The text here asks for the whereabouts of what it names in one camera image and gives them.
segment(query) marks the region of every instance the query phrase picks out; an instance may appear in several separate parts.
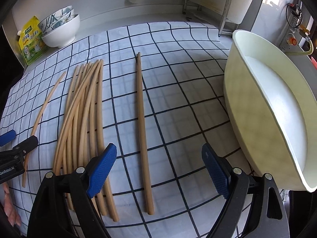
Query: green logo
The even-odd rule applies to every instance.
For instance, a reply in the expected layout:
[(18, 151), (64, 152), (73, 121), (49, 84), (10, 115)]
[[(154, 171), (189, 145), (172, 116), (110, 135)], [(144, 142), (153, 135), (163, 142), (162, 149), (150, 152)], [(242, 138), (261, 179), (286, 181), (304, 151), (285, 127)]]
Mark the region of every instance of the green logo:
[(29, 33), (29, 32), (31, 31), (31, 29), (32, 29), (32, 27), (29, 26), (29, 27), (24, 31), (24, 33), (25, 33), (25, 34)]

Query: pile of chopsticks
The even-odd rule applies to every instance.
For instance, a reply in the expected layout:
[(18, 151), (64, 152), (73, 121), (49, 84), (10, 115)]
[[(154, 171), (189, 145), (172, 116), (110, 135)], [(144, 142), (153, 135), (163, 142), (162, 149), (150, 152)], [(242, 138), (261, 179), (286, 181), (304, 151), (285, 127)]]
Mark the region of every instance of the pile of chopsticks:
[[(63, 174), (70, 174), (81, 166), (85, 167), (92, 157), (101, 154), (105, 149), (102, 131), (102, 74), (103, 60), (77, 66), (74, 71), (54, 156), (53, 172), (56, 175), (60, 175), (61, 167)], [(104, 192), (110, 217), (117, 222), (119, 217), (109, 177), (106, 179)], [(69, 208), (73, 210), (69, 194), (67, 198)], [(102, 192), (97, 194), (97, 202), (95, 198), (92, 198), (92, 202), (97, 212), (107, 215)]]

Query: red object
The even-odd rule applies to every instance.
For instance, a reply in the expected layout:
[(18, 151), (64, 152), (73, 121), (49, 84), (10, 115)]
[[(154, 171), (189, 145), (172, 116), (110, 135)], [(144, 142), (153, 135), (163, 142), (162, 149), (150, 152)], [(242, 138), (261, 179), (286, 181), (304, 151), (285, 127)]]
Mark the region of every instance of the red object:
[(312, 63), (313, 63), (313, 65), (315, 66), (315, 68), (316, 68), (316, 70), (317, 70), (317, 62), (316, 62), (316, 60), (312, 57)]

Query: silver screw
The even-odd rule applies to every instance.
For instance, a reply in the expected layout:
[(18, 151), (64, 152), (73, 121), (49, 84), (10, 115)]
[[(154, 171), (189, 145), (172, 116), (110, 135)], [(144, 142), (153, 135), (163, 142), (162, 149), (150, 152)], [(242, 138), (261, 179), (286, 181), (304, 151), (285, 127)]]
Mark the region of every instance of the silver screw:
[(265, 174), (265, 178), (268, 180), (272, 180), (273, 177), (271, 174)]
[(48, 173), (46, 173), (46, 175), (45, 175), (45, 177), (46, 178), (51, 178), (53, 176), (53, 173), (52, 172), (48, 172)]
[(84, 171), (85, 171), (85, 168), (82, 166), (76, 169), (76, 173), (78, 174), (82, 174)]
[(242, 170), (241, 170), (240, 168), (236, 167), (236, 168), (233, 169), (233, 172), (234, 172), (235, 174), (240, 175), (240, 174), (242, 173)]

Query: black cable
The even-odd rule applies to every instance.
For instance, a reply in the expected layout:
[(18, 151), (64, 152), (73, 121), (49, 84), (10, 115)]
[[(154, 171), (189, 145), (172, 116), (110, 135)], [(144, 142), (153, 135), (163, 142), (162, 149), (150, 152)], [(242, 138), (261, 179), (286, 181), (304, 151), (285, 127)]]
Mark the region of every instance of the black cable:
[(288, 9), (288, 7), (290, 7), (290, 3), (286, 6), (286, 10), (285, 10), (286, 21), (287, 21), (287, 23), (289, 24), (289, 26), (290, 26), (291, 28), (296, 29), (296, 28), (298, 28), (298, 27), (302, 24), (302, 22), (303, 22), (302, 10), (301, 10), (301, 8), (299, 7), (299, 5), (296, 4), (296, 8), (297, 8), (297, 9), (299, 10), (299, 12), (300, 12), (300, 17), (299, 17), (300, 22), (294, 27), (294, 26), (292, 26), (292, 25), (289, 23), (289, 21), (288, 21), (288, 17), (287, 17), (287, 9)]

